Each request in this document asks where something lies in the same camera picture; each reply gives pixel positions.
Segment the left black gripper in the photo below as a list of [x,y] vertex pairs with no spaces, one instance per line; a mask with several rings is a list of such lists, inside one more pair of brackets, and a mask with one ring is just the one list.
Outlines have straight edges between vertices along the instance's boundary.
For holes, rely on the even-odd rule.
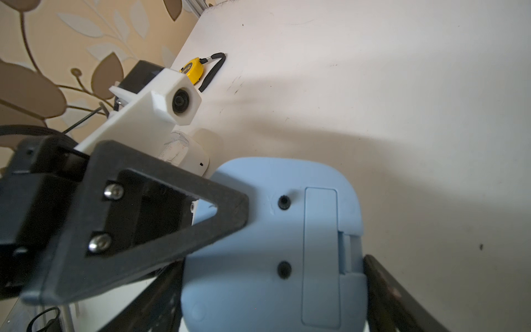
[[246,194],[115,141],[88,156],[26,138],[1,178],[1,298],[99,295],[235,233],[249,210]]

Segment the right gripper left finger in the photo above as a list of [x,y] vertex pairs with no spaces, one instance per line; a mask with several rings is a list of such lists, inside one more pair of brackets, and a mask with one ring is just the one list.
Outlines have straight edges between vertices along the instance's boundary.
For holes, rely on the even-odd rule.
[[178,331],[183,317],[181,293],[184,262],[162,273],[101,331]]

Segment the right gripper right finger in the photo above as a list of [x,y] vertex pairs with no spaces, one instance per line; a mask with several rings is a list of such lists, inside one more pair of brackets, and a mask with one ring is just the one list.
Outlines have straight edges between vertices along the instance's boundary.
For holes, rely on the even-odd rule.
[[448,332],[372,255],[363,259],[371,331]]

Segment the light blue alarm clock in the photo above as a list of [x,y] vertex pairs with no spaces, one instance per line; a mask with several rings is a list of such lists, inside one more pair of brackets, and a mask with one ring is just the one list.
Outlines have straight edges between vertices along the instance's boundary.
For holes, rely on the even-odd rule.
[[246,194],[240,231],[185,261],[188,331],[363,331],[367,281],[360,204],[333,167],[242,158],[211,179]]

